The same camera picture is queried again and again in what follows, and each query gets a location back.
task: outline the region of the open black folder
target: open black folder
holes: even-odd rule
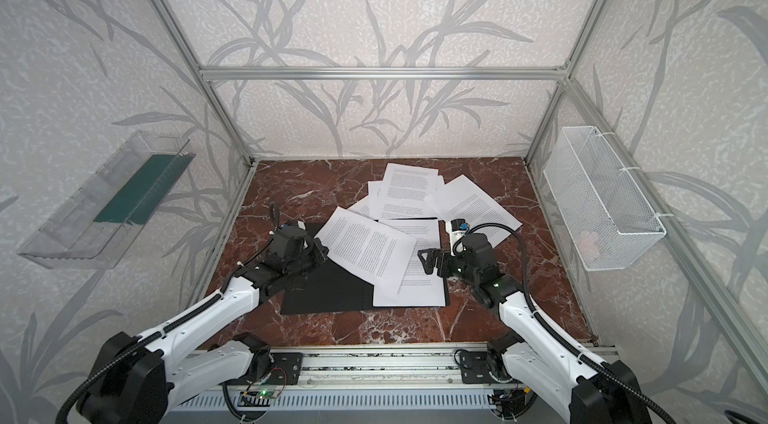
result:
[[[307,223],[310,236],[317,234],[325,223]],[[446,306],[448,284],[446,288]],[[332,260],[327,260],[315,269],[302,289],[286,290],[283,296],[281,314],[339,313],[352,310],[385,309],[373,306],[373,284],[352,275]]]

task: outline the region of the red marble tabletop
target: red marble tabletop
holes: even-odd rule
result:
[[[437,168],[446,182],[465,174],[523,222],[520,233],[528,250],[531,292],[542,309],[576,339],[589,328],[565,275],[552,235],[520,158],[280,160],[259,163],[208,293],[224,276],[266,242],[272,225],[267,205],[280,205],[283,222],[327,220],[336,206],[348,208],[368,194],[369,180],[381,180],[387,162]],[[447,235],[441,232],[447,246]],[[502,272],[521,280],[520,252],[513,239],[495,247]],[[480,306],[466,284],[448,281],[447,307],[416,307],[345,313],[282,316],[278,294],[226,326],[204,347],[223,344],[251,332],[272,346],[316,346],[390,342],[487,341],[508,332],[491,311]]]

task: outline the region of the leaf pattern wallpaper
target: leaf pattern wallpaper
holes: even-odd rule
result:
[[[49,424],[105,339],[196,299],[246,167],[146,0],[0,0],[0,54],[0,415]],[[137,130],[196,157],[118,265],[17,256]]]
[[[562,65],[593,0],[168,0],[204,65]],[[551,82],[217,82],[254,155],[524,155]]]
[[[576,70],[763,336],[766,16],[766,0],[612,0]],[[765,421],[765,400],[666,246],[626,270],[584,272],[541,175],[557,129],[583,123],[566,100],[533,165],[593,330],[642,369],[644,390],[676,418],[723,422],[732,409]]]

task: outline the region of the robotic arm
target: robotic arm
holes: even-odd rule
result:
[[[523,283],[499,272],[485,227],[501,227],[519,243]],[[543,398],[566,422],[650,424],[648,409],[667,423],[674,420],[639,391],[632,371],[621,361],[606,363],[584,348],[533,302],[528,292],[528,257],[521,237],[504,224],[471,229],[464,219],[446,222],[451,249],[426,249],[418,257],[427,274],[457,276],[472,286],[480,304],[493,309],[512,329],[488,344],[489,367],[496,380],[514,377]]]
[[[91,375],[56,416],[65,424],[72,406],[93,424],[155,424],[169,411],[221,382],[262,380],[272,368],[269,346],[251,334],[185,358],[236,318],[300,284],[325,261],[328,249],[308,237],[302,223],[275,228],[263,262],[235,269],[221,288],[159,326],[135,337],[112,336],[101,347]]]

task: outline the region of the wallpaper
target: wallpaper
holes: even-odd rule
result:
[[[254,155],[438,158],[524,155],[553,88],[550,81],[236,81],[217,92]]]
[[[724,410],[765,422],[768,402],[663,240],[627,269],[584,270],[542,172],[559,129],[578,125],[586,123],[566,96],[532,160],[532,171],[590,328],[600,343],[618,348],[643,392],[677,422],[725,423]]]
[[[245,166],[145,0],[0,0],[0,54],[0,415],[49,424],[104,340],[187,306]],[[137,130],[196,157],[118,265],[16,255]]]
[[[168,0],[204,65],[561,65],[593,0]]]
[[[576,74],[766,338],[767,19],[766,0],[613,0]]]

